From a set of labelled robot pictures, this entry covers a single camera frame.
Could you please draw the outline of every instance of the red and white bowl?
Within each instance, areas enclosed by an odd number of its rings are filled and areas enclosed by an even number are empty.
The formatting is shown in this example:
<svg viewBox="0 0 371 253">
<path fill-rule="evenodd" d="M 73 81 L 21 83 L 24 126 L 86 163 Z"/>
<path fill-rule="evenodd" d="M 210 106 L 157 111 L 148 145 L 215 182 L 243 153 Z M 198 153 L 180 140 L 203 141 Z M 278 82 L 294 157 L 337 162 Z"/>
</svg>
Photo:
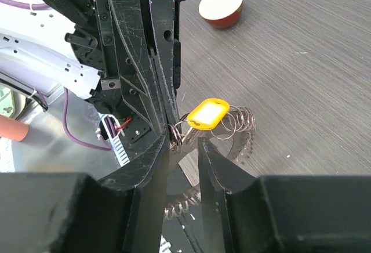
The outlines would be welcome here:
<svg viewBox="0 0 371 253">
<path fill-rule="evenodd" d="M 235 25 L 242 12 L 243 0 L 201 0 L 199 14 L 215 28 Z"/>
</svg>

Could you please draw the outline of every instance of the bowl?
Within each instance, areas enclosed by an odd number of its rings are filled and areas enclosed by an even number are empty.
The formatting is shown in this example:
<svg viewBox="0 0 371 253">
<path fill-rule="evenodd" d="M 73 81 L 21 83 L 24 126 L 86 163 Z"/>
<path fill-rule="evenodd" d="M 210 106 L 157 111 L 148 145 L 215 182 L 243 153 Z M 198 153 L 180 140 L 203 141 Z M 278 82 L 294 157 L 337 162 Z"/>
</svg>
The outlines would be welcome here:
<svg viewBox="0 0 371 253">
<path fill-rule="evenodd" d="M 214 28 L 234 26 L 242 12 L 243 0 L 201 0 L 198 12 Z"/>
</svg>

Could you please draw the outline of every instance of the yellow tag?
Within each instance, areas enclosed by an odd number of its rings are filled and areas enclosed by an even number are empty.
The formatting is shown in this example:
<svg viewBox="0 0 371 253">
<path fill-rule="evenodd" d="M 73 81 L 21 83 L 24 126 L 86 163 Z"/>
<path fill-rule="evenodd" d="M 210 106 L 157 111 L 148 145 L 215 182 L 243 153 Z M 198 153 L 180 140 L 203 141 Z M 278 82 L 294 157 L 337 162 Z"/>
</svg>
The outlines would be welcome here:
<svg viewBox="0 0 371 253">
<path fill-rule="evenodd" d="M 188 124 L 199 130 L 212 130 L 230 110 L 228 102 L 218 98 L 208 98 L 196 107 L 187 117 Z"/>
</svg>

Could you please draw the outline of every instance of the gray wood grain surface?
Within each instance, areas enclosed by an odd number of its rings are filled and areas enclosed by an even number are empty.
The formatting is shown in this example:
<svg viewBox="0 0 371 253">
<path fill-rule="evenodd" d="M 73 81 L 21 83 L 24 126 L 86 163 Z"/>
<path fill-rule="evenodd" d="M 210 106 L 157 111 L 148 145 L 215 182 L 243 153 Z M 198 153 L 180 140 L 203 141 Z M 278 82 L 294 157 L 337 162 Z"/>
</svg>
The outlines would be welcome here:
<svg viewBox="0 0 371 253">
<path fill-rule="evenodd" d="M 199 2 L 182 4 L 181 114 L 214 96 L 250 107 L 252 175 L 371 174 L 371 0 L 244 0 L 225 31 Z"/>
</svg>

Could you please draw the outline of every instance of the yellow key tag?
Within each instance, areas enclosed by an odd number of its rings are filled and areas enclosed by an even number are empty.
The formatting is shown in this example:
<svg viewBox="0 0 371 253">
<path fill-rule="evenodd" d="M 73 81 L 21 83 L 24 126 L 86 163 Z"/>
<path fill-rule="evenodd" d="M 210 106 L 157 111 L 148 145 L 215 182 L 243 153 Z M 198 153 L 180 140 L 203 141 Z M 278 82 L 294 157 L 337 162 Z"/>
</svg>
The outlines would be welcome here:
<svg viewBox="0 0 371 253">
<path fill-rule="evenodd" d="M 208 98 L 197 106 L 187 117 L 188 124 L 199 130 L 212 130 L 230 110 L 228 102 L 218 98 Z"/>
</svg>

